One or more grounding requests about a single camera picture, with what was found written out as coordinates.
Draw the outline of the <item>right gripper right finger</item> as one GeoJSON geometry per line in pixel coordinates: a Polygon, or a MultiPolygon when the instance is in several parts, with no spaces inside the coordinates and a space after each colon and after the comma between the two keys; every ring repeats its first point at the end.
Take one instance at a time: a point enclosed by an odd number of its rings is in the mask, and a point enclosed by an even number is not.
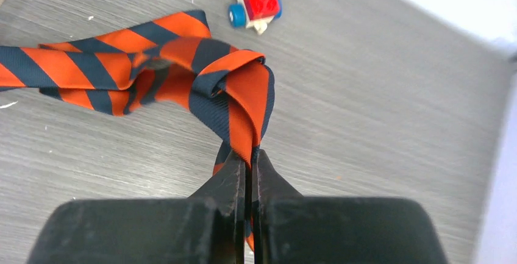
{"type": "Polygon", "coordinates": [[[265,151],[252,167],[256,263],[446,263],[435,226],[416,201],[304,196],[265,151]]]}

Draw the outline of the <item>orange navy striped tie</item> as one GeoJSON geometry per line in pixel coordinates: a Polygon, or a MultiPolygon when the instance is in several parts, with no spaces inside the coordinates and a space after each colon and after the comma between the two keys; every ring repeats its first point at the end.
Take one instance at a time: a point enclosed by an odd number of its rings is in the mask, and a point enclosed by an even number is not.
{"type": "Polygon", "coordinates": [[[159,101],[186,108],[222,140],[213,176],[231,152],[246,164],[243,246],[254,251],[252,167],[274,107],[274,74],[263,54],[214,39],[204,11],[83,40],[2,46],[1,90],[19,88],[113,116],[159,101]]]}

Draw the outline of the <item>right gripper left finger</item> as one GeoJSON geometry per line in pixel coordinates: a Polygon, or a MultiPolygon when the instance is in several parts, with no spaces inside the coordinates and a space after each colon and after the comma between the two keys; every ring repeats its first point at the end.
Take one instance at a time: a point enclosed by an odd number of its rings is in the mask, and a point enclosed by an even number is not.
{"type": "Polygon", "coordinates": [[[242,263],[246,164],[231,152],[191,196],[58,206],[28,263],[242,263]]]}

